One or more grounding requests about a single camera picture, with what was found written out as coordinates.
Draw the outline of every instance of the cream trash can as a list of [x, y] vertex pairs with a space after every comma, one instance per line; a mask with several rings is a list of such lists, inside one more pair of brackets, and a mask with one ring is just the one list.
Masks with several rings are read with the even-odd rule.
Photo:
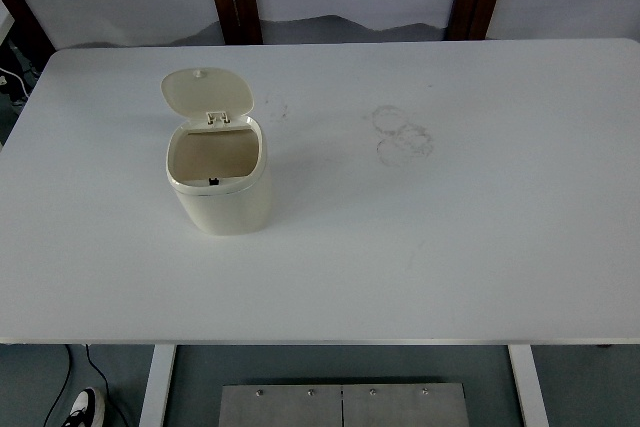
[[167, 103], [187, 117], [167, 151], [167, 177], [204, 232], [235, 235], [262, 228], [271, 210], [267, 146], [248, 117], [253, 95], [240, 76], [207, 67], [162, 81]]

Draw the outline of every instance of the open lid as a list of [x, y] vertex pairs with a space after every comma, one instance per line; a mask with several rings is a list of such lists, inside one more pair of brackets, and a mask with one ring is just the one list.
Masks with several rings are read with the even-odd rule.
[[207, 120], [209, 113], [226, 113], [229, 119], [253, 109], [253, 95], [245, 80], [216, 67], [184, 69], [162, 81], [165, 100], [180, 115]]

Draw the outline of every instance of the shoe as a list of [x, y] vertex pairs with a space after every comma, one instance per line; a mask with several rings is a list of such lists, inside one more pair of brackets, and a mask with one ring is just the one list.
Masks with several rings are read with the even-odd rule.
[[27, 103], [27, 98], [23, 97], [21, 99], [14, 100], [13, 102], [11, 102], [11, 108], [13, 109], [16, 115], [20, 115], [22, 113], [22, 110], [24, 109], [24, 104], [26, 103]]
[[98, 389], [87, 387], [76, 398], [62, 427], [102, 427], [104, 399]]

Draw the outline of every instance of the black cable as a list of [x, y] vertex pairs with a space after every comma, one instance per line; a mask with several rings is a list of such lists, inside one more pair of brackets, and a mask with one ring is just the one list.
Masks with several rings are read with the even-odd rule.
[[56, 400], [53, 402], [53, 405], [51, 406], [51, 408], [49, 409], [49, 413], [47, 414], [47, 417], [44, 419], [44, 424], [42, 424], [42, 427], [45, 427], [47, 425], [47, 421], [49, 420], [49, 416], [51, 416], [51, 412], [53, 412], [53, 409], [55, 408], [56, 404], [58, 403], [58, 400], [60, 400], [60, 396], [62, 396], [62, 392], [64, 392], [65, 387], [67, 386], [67, 382], [69, 381], [69, 376], [71, 375], [71, 350], [69, 349], [69, 345], [68, 344], [64, 344], [65, 349], [67, 349], [67, 376], [64, 378], [64, 384], [62, 384], [62, 388], [60, 389], [60, 392], [58, 392], [58, 397], [56, 397]]
[[122, 418], [122, 421], [124, 422], [124, 425], [126, 427], [129, 427], [129, 424], [127, 423], [127, 419], [124, 418], [124, 415], [122, 414], [122, 412], [120, 411], [120, 409], [118, 408], [118, 406], [116, 405], [116, 403], [111, 400], [111, 395], [109, 394], [109, 382], [107, 382], [107, 378], [105, 377], [105, 375], [102, 373], [102, 371], [96, 366], [96, 364], [94, 364], [91, 361], [91, 356], [89, 356], [89, 344], [85, 344], [84, 348], [87, 351], [87, 360], [89, 361], [89, 363], [91, 364], [91, 367], [93, 367], [96, 372], [98, 372], [100, 374], [100, 377], [102, 377], [102, 379], [104, 380], [104, 385], [106, 386], [106, 390], [107, 390], [107, 401], [111, 404], [111, 406], [116, 409], [116, 411], [118, 412], [118, 414], [120, 414], [120, 417]]

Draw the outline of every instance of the white table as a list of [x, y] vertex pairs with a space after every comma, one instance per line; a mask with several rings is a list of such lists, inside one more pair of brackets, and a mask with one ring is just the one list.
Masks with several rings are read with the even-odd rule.
[[4, 42], [5, 37], [13, 26], [13, 17], [9, 13], [4, 2], [0, 0], [0, 43]]
[[[253, 89], [276, 201], [198, 231], [160, 81]], [[630, 40], [70, 50], [0, 156], [0, 341], [640, 341]]]

